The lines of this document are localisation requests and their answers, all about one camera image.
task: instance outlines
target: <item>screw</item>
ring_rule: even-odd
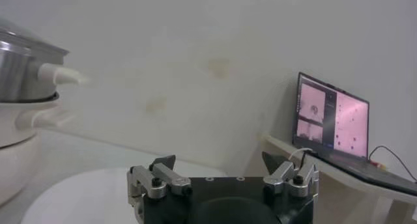
[[[158,186],[161,186],[161,184],[162,184],[161,179],[157,177],[152,179],[152,187],[156,188]]]
[[[293,178],[293,182],[294,182],[295,185],[302,185],[303,182],[304,182],[304,178],[302,178],[302,176],[300,176],[300,175],[296,175]]]

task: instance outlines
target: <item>white pot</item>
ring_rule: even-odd
[[[36,171],[36,128],[59,127],[72,118],[54,101],[0,103],[0,204],[19,192]]]
[[[34,136],[35,128],[59,127],[73,117],[54,101],[0,103],[0,148]]]
[[[39,138],[0,149],[0,204],[9,200],[30,181],[38,168]]]

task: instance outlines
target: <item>laptop screen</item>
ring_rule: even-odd
[[[300,73],[294,142],[367,157],[369,102]]]

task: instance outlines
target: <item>pot handle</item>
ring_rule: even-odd
[[[75,117],[71,112],[54,105],[47,109],[28,110],[16,119],[19,130],[27,128],[59,128]]]
[[[82,85],[89,82],[89,78],[76,70],[50,63],[44,63],[39,67],[38,79],[53,83],[54,85],[64,83]]]

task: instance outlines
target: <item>pot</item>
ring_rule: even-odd
[[[57,84],[86,81],[63,67],[67,54],[0,18],[0,102],[43,102],[55,94]]]
[[[0,103],[0,148],[15,145],[36,134],[36,128],[60,127],[74,118],[55,103]]]
[[[36,173],[39,164],[39,137],[0,148],[0,204],[15,196]]]

